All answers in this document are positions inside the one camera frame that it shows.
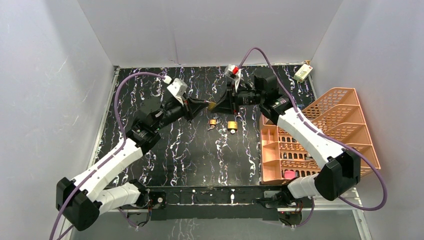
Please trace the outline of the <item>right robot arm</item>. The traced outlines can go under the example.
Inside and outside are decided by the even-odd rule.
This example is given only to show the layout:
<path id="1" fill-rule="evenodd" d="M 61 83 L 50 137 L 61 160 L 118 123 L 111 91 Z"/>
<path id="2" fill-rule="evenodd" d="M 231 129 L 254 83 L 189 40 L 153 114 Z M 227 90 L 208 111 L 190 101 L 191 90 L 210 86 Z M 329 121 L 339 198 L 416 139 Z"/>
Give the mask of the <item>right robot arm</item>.
<path id="1" fill-rule="evenodd" d="M 254 86 L 236 90 L 235 81 L 229 80 L 225 94 L 218 103 L 210 104 L 213 113 L 235 114 L 239 106 L 258 105 L 261 113 L 294 139 L 312 156 L 320 172 L 300 176 L 289 181 L 282 192 L 282 202 L 295 207 L 303 197 L 322 196 L 333 201 L 353 188 L 361 180 L 361 158 L 354 150 L 328 140 L 280 93 L 278 78 L 272 73 L 257 70 Z"/>

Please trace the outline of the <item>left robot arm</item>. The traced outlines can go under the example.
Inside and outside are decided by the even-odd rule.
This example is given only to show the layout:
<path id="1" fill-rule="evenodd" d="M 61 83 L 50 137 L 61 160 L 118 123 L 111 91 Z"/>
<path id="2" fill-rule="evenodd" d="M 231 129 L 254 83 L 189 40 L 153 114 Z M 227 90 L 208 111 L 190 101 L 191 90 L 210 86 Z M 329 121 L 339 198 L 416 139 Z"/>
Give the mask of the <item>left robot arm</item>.
<path id="1" fill-rule="evenodd" d="M 163 103 L 145 102 L 118 144 L 83 173 L 56 184 L 56 209 L 78 231 L 91 227 L 98 217 L 125 205 L 144 208 L 151 202 L 148 189 L 138 180 L 106 189 L 124 169 L 148 153 L 161 139 L 159 131 L 183 118 L 191 121 L 209 106 L 206 100 L 183 96 Z"/>

